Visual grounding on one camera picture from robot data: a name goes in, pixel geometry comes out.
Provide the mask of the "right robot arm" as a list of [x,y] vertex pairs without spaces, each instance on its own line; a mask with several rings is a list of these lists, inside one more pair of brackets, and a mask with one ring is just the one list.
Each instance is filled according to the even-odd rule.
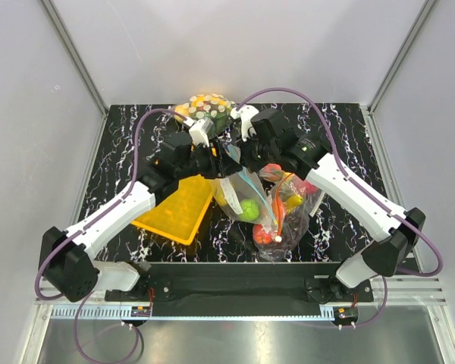
[[240,122],[237,145],[243,166],[259,171],[268,164],[280,165],[337,201],[373,239],[339,266],[329,281],[333,298],[347,300],[363,281],[397,272],[424,226],[426,217],[420,209],[406,210],[382,196],[338,162],[328,143],[294,130],[277,109],[259,111],[245,105],[233,110],[231,118]]

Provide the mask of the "blue zip fruit bag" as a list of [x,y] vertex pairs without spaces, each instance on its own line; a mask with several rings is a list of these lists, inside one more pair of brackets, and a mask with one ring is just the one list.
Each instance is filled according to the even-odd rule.
[[259,206],[259,217],[250,224],[262,224],[269,218],[275,218],[271,211],[271,198],[265,193],[258,175],[243,167],[229,177],[210,180],[213,198],[222,211],[233,221],[241,221],[240,202],[254,199]]

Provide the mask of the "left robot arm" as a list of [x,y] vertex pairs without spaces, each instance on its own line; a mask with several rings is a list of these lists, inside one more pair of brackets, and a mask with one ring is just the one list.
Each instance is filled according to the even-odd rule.
[[135,174],[112,200],[64,231],[51,227],[43,234],[35,289],[45,278],[59,297],[72,303],[82,300],[110,273],[94,266],[98,251],[135,218],[159,206],[185,178],[224,178],[241,168],[219,140],[194,145],[189,134],[173,133],[143,173]]

